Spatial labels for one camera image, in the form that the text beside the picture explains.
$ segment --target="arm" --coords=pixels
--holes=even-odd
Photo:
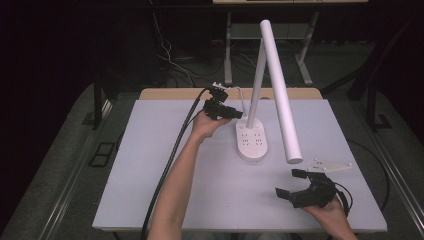
[[[335,240],[357,240],[337,197],[334,197],[324,208],[311,206],[305,207],[303,210],[314,216]]]
[[[230,119],[211,120],[201,111],[194,119],[193,129],[175,160],[162,186],[149,231],[149,240],[181,239],[200,144]]]

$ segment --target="gray carpet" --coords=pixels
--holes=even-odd
[[[256,57],[255,51],[251,50],[252,45],[249,44],[240,43],[233,46],[233,82],[234,85],[241,87],[251,87],[253,82],[254,67],[246,57],[253,62],[256,62]],[[291,87],[304,86],[294,59],[291,57],[301,45],[296,42],[279,42],[278,45],[280,56],[281,54],[284,56],[281,58],[286,83]],[[366,60],[372,48],[372,45],[363,43],[311,46],[306,64],[314,81],[314,87],[328,86],[355,70]],[[214,81],[222,82],[222,55],[215,58],[212,63],[188,61],[187,59],[190,58],[185,57],[181,58],[184,59],[180,61],[181,66],[193,71],[189,73],[197,87],[209,86],[210,82]],[[188,87],[190,84],[186,73],[169,71],[167,87],[177,85]],[[345,97],[349,85],[341,86],[326,98],[330,100],[342,131],[376,201],[381,204],[386,194],[386,181],[374,155],[381,157],[372,141],[372,134],[370,135],[363,124],[365,112],[363,101],[352,103]],[[264,86],[270,86],[269,79],[264,79]],[[120,97],[112,102],[112,108],[108,111],[101,127],[93,131],[91,126],[81,124],[86,115],[93,112],[92,88],[82,93],[1,240],[115,239],[112,233],[96,230],[91,227],[91,224],[113,165],[116,145],[119,144],[120,136],[125,130],[132,106],[137,98],[138,93],[121,93]],[[411,191],[419,202],[424,202],[424,193],[421,190],[424,182],[423,145],[382,95],[378,97],[377,111],[384,114],[392,125],[392,129],[379,130],[379,137],[408,182]],[[105,168],[89,167],[88,162],[101,142],[115,143],[111,160]],[[405,207],[401,195],[393,187],[383,214],[388,223],[388,232],[360,234],[358,238],[377,240],[423,238]],[[302,234],[301,236],[305,240],[326,239],[325,234]],[[119,233],[119,237],[122,240],[138,239],[139,233]]]

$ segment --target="dark background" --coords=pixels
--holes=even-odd
[[[424,142],[424,31],[423,19],[416,14],[420,11],[421,6],[413,1],[370,1],[365,8],[324,9],[314,40],[387,43],[415,16],[374,80]],[[289,17],[300,19],[300,12]],[[234,17],[254,21],[261,14],[240,12]],[[162,13],[161,30],[177,49],[208,61],[210,40],[225,34],[226,13],[189,15]],[[163,66],[156,57],[160,48],[151,14],[136,9],[87,9],[77,2],[55,0],[3,0],[0,36],[1,233],[82,91],[96,78],[101,79],[108,98],[116,98],[121,91],[160,87]]]

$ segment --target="lamp arm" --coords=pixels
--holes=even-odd
[[[287,95],[286,83],[281,69],[277,47],[275,45],[274,34],[271,29],[271,23],[268,20],[263,20],[260,26],[268,69],[271,75],[272,88],[275,95],[275,105],[277,107],[281,135],[283,137],[286,161],[290,164],[300,163],[303,161],[302,153]]]
[[[265,72],[265,65],[266,52],[263,40],[261,39],[261,45],[259,46],[258,62],[256,64],[255,81],[253,84],[252,100],[250,101],[249,115],[246,123],[246,127],[248,129],[253,128],[253,122],[256,116],[256,108],[258,106],[259,96],[262,87],[262,80]]]

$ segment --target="white desk lamp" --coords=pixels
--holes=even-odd
[[[268,151],[264,126],[259,119],[255,118],[265,64],[268,62],[275,104],[277,106],[277,115],[286,153],[286,161],[290,164],[301,163],[303,161],[302,153],[300,151],[296,127],[287,95],[286,83],[284,81],[277,47],[275,46],[271,24],[268,20],[263,20],[260,27],[262,40],[259,48],[249,115],[238,120],[236,123],[239,154],[246,161],[259,162],[265,157]]]

